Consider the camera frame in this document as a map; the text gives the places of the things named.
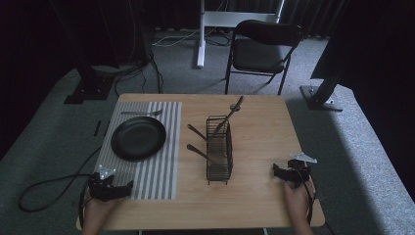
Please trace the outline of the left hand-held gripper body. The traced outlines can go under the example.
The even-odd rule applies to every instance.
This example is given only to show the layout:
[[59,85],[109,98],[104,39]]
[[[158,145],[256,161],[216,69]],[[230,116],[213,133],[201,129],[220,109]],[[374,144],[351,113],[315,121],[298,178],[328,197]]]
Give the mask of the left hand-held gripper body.
[[107,202],[116,197],[113,181],[115,178],[115,169],[99,165],[98,170],[88,179],[87,184],[90,196],[93,199]]

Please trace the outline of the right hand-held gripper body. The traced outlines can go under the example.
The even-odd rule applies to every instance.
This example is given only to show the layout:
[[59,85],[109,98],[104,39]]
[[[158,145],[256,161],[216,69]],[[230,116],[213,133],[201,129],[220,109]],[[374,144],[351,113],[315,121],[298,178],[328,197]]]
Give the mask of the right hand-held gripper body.
[[305,153],[290,154],[290,157],[291,159],[288,161],[288,167],[293,171],[291,181],[294,183],[295,187],[299,187],[303,182],[309,179],[311,168],[307,164],[317,164],[318,161]]

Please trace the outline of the person's left hand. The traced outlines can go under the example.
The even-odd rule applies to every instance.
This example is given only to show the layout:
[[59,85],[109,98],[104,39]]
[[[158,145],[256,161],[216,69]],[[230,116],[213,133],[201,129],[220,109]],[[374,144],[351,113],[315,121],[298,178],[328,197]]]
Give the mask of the person's left hand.
[[123,198],[103,202],[94,199],[87,192],[84,204],[84,228],[101,228],[112,211],[123,201]]

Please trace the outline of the person's right hand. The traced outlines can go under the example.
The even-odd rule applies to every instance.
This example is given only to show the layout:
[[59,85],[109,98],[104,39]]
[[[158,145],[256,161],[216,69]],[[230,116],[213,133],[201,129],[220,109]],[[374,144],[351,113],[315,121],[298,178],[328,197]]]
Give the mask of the person's right hand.
[[308,228],[307,213],[309,210],[308,195],[315,192],[312,179],[298,188],[292,189],[287,181],[283,182],[284,199],[291,223],[295,228]]

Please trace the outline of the grey striped placemat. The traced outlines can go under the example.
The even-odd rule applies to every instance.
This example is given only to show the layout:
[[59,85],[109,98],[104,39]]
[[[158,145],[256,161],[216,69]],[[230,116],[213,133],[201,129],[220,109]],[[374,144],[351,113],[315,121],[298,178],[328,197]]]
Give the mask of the grey striped placemat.
[[[161,110],[158,116],[121,115],[123,111],[151,112]],[[141,162],[120,159],[112,150],[111,139],[115,129],[130,118],[150,117],[159,120],[166,130],[162,148]],[[179,102],[118,102],[105,136],[95,170],[99,165],[115,169],[113,185],[123,186],[133,180],[132,200],[173,200],[176,193],[181,104]]]

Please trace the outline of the black round plate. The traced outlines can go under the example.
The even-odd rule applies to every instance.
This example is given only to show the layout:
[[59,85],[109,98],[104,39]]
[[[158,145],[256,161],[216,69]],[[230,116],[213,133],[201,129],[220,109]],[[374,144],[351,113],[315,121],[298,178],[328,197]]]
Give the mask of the black round plate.
[[141,162],[156,154],[165,140],[166,130],[159,120],[153,117],[133,117],[115,129],[111,147],[120,159]]

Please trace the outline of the metal fork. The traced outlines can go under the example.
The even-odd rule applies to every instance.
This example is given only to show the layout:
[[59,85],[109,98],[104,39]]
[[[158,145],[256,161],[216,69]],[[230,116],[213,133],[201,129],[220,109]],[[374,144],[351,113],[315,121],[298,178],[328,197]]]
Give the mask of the metal fork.
[[163,109],[151,112],[132,112],[132,111],[123,111],[121,115],[135,115],[135,116],[158,116],[162,114]]

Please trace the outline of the black metal stand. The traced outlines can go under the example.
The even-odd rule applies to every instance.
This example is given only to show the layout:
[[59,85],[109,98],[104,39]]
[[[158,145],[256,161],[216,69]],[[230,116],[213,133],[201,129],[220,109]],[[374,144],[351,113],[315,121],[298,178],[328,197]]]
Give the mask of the black metal stand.
[[85,100],[106,100],[115,78],[98,75],[91,68],[81,44],[73,33],[60,0],[48,0],[48,2],[62,26],[71,62],[80,75],[80,81],[73,93],[67,96],[65,104],[82,104]]
[[303,99],[310,110],[334,112],[343,110],[334,91],[341,83],[349,59],[348,49],[339,49],[331,44],[326,46],[310,77],[322,79],[322,83],[319,86],[300,87]]

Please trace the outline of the black folding chair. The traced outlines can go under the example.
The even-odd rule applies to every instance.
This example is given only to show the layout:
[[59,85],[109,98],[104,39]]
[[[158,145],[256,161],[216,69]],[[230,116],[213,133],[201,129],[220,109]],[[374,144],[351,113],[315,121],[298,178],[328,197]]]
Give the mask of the black folding chair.
[[224,77],[225,93],[229,90],[231,73],[268,76],[267,84],[281,73],[277,92],[280,95],[292,54],[302,39],[302,29],[296,24],[257,20],[238,23],[232,33]]

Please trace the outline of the dark curtain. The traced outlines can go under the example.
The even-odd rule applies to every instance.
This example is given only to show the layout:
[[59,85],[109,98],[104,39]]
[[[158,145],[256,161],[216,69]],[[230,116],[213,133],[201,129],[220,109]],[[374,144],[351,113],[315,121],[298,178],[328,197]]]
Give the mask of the dark curtain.
[[348,0],[284,0],[280,22],[297,24],[305,37],[330,38]]

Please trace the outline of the long dark-handled knife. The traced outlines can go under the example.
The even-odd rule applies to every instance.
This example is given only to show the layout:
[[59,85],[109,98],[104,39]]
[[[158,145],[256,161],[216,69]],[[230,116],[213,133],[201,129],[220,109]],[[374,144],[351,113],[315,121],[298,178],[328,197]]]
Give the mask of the long dark-handled knife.
[[229,120],[229,118],[231,118],[234,113],[239,112],[241,110],[241,105],[244,102],[244,100],[245,100],[245,97],[241,96],[236,104],[233,104],[233,105],[230,106],[231,112],[215,128],[214,132],[212,133],[212,135],[208,139],[209,143],[213,140],[213,138],[217,135],[217,133],[222,128],[222,126]]

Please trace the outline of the dark-handled cutlery piece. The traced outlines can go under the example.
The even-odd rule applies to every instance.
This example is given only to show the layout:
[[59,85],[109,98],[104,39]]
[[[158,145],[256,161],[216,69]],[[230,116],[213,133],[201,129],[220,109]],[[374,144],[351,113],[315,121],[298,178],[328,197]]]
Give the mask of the dark-handled cutlery piece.
[[192,130],[194,133],[199,135],[205,142],[208,141],[208,139],[203,135],[202,132],[200,132],[196,127],[194,127],[192,124],[187,124],[187,128]]
[[203,157],[204,159],[206,159],[208,162],[212,163],[212,164],[223,164],[224,160],[220,159],[218,156],[213,156],[213,155],[207,155],[206,153],[202,152],[201,150],[199,150],[198,148],[196,148],[195,146],[188,144],[187,145],[187,149],[200,155],[201,157]]

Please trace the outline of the white desk frame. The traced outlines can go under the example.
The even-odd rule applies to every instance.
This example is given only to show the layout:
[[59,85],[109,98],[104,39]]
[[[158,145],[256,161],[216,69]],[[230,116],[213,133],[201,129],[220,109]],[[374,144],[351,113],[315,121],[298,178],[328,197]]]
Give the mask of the white desk frame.
[[269,23],[278,23],[281,20],[283,7],[286,0],[279,0],[277,9],[273,14],[266,13],[245,13],[245,12],[219,12],[207,11],[206,0],[200,0],[200,36],[199,49],[196,66],[201,69],[205,65],[206,53],[206,27],[235,27],[245,20],[258,20]]

